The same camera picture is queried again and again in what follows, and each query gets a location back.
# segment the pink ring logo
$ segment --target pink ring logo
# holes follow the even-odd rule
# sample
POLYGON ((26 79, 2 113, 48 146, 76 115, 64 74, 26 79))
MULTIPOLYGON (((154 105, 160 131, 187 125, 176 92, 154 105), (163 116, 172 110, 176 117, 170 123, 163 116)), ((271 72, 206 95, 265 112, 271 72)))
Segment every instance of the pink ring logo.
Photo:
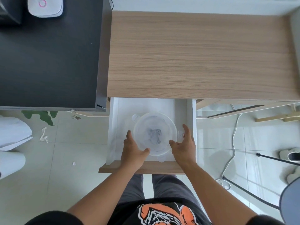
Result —
POLYGON ((38 4, 41 8, 45 8, 47 5, 47 2, 46 2, 46 0, 39 0, 38 4))

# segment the tile floor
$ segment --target tile floor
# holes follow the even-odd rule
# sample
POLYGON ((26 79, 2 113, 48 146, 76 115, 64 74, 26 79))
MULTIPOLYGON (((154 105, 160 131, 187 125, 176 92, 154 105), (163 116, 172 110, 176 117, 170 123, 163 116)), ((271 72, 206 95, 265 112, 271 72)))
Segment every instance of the tile floor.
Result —
MULTIPOLYGON (((255 153, 277 156, 281 149, 300 145, 299 122, 270 121, 255 123, 254 117, 288 113, 289 107, 244 114, 234 139, 236 157, 225 176, 243 188, 273 204, 287 185, 285 177, 295 169, 292 165, 256 157, 255 153)), ((33 139, 17 150, 26 156, 20 171, 0 180, 0 223, 21 225, 48 210, 67 210, 108 175, 98 174, 106 161, 108 118, 82 117, 72 120, 71 113, 59 112, 55 126, 47 126, 33 115, 26 119, 19 111, 0 111, 25 121, 33 139), (49 143, 41 142, 41 129, 47 127, 49 143)), ((214 120, 197 120, 198 163, 213 178, 219 178, 232 155, 231 137, 236 115, 214 120)), ((185 175, 179 175, 192 185, 185 175)), ((151 175, 144 176, 146 198, 153 197, 151 175)), ((261 204, 233 187, 230 192, 255 212, 280 219, 279 212, 261 204)))

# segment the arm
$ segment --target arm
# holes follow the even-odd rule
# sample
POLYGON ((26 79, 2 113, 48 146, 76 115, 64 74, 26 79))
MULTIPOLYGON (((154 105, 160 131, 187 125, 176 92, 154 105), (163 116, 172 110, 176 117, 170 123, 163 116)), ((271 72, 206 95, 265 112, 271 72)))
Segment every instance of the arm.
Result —
POLYGON ((214 225, 245 225, 256 215, 231 193, 219 185, 196 163, 196 146, 186 125, 182 143, 170 140, 172 153, 192 183, 202 205, 214 225))
POLYGON ((126 185, 143 165, 149 149, 140 151, 128 131, 124 140, 121 166, 100 185, 78 201, 67 212, 76 216, 84 225, 106 225, 126 185))

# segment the gray pants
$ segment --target gray pants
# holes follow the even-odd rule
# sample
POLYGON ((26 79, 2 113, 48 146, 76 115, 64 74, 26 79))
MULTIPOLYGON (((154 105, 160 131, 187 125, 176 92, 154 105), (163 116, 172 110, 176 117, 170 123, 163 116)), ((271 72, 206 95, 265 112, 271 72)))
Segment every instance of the gray pants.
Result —
MULTIPOLYGON (((143 180, 142 174, 134 174, 127 184, 118 204, 144 200, 143 180)), ((201 208, 198 200, 190 189, 180 181, 176 175, 152 175, 152 184, 154 198, 181 197, 193 202, 201 208)))

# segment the white router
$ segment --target white router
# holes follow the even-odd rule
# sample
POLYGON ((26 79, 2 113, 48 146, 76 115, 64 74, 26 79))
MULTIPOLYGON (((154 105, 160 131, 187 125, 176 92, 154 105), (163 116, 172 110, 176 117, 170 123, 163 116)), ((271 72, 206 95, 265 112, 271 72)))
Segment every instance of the white router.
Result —
POLYGON ((63 9, 64 0, 28 0, 28 11, 37 17, 57 17, 63 9))

